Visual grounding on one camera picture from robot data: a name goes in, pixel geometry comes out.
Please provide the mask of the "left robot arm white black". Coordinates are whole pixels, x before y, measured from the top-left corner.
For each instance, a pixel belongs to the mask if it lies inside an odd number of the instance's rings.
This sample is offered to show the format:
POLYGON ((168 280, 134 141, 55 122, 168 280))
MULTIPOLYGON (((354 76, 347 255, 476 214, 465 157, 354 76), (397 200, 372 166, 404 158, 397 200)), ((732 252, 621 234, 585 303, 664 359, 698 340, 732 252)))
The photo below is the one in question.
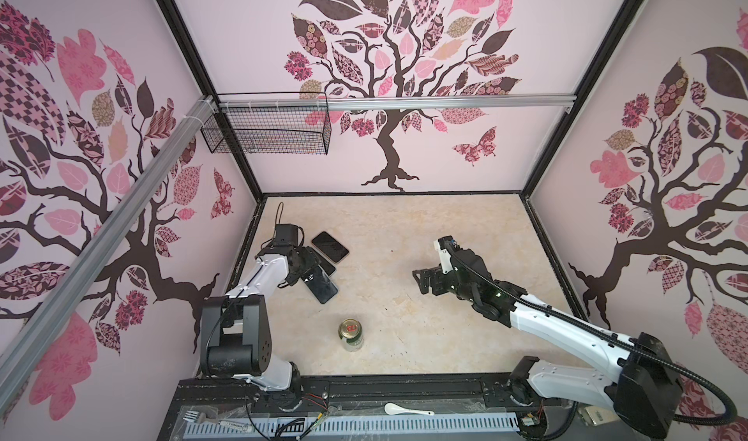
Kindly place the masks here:
POLYGON ((200 323, 200 374, 238 381, 265 392, 282 411, 301 404, 298 367, 274 354, 268 300, 292 286, 319 260, 306 246, 266 247, 238 284, 204 301, 200 323))

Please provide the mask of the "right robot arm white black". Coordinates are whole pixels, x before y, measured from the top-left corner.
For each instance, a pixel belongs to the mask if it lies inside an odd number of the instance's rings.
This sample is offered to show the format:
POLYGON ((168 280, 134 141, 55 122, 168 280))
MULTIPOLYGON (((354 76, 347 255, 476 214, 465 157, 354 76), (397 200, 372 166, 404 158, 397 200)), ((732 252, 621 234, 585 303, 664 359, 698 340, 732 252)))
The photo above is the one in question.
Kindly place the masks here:
POLYGON ((412 273, 422 294, 452 294, 484 318, 584 361, 574 367, 523 357, 505 384, 513 402, 529 406, 541 399, 567 399, 610 409, 650 438, 668 435, 683 385, 658 339, 619 335, 560 312, 516 284, 493 279, 473 250, 440 248, 438 254, 438 266, 412 273))

